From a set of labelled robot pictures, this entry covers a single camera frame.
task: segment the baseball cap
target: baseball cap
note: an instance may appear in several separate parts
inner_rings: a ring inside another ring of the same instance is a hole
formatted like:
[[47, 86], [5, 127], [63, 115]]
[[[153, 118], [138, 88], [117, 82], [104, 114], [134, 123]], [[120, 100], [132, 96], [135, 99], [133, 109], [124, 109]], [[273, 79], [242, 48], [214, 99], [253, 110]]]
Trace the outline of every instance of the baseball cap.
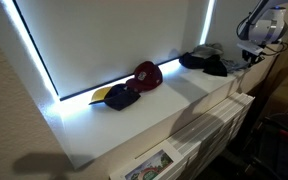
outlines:
[[160, 68], [151, 61], [145, 61], [137, 66], [134, 76], [126, 81], [126, 85], [137, 92], [152, 90], [163, 82]]
[[214, 76], [227, 76], [227, 70], [226, 67], [223, 65], [223, 63], [216, 58], [210, 59], [205, 62], [204, 71], [207, 74], [214, 75]]
[[223, 48], [222, 45], [219, 43], [199, 45], [196, 48], [194, 48], [194, 52], [192, 53], [193, 56], [204, 59], [209, 58], [212, 55], [222, 55], [222, 54], [223, 54]]
[[126, 84], [117, 84], [96, 90], [89, 104], [104, 102], [107, 106], [120, 111], [133, 104], [140, 97], [139, 93], [129, 89]]
[[180, 57], [179, 62], [182, 66], [188, 69], [203, 69], [206, 59], [192, 56], [190, 53], [185, 53]]

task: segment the window blind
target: window blind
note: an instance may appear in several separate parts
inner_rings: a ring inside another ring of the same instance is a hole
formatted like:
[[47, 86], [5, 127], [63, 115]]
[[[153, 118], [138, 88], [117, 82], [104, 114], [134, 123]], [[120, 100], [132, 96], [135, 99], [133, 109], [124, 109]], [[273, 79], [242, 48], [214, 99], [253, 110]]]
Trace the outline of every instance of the window blind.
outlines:
[[199, 44], [208, 0], [16, 0], [60, 97]]

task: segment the window sill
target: window sill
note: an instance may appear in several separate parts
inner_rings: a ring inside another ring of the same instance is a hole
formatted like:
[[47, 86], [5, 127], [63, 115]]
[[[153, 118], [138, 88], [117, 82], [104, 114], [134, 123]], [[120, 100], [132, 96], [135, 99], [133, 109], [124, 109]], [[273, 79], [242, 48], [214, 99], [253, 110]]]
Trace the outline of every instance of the window sill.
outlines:
[[[188, 70], [179, 66], [176, 71], [164, 74], [164, 82], [158, 88], [142, 93], [137, 102], [122, 111], [97, 104], [62, 116], [67, 144], [61, 145], [66, 149], [73, 165], [79, 167], [220, 87], [232, 83], [242, 74], [243, 72], [238, 72], [228, 77], [216, 77], [201, 70]], [[81, 154], [85, 155], [83, 160], [74, 158]]]

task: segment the radiator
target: radiator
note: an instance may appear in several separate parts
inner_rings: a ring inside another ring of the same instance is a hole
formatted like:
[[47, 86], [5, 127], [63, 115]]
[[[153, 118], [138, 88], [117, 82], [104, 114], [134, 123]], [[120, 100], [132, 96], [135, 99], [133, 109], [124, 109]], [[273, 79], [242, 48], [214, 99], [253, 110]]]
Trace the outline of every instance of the radiator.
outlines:
[[[161, 180], [195, 179], [235, 138], [253, 99], [246, 94], [234, 93], [159, 145], [113, 173], [111, 179], [127, 179], [130, 175], [154, 176], [154, 179]], [[161, 151], [172, 160], [165, 168], [161, 168], [162, 165], [159, 164]]]

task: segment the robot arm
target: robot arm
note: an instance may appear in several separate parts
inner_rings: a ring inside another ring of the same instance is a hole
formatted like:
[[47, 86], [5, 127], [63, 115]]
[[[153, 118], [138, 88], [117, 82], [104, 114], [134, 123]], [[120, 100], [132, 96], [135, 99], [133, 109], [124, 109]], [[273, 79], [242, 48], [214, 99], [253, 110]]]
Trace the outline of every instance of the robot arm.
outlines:
[[287, 24], [284, 22], [286, 9], [277, 5], [284, 3], [288, 3], [288, 0], [261, 0], [238, 26], [238, 37], [258, 45], [280, 39], [287, 30]]

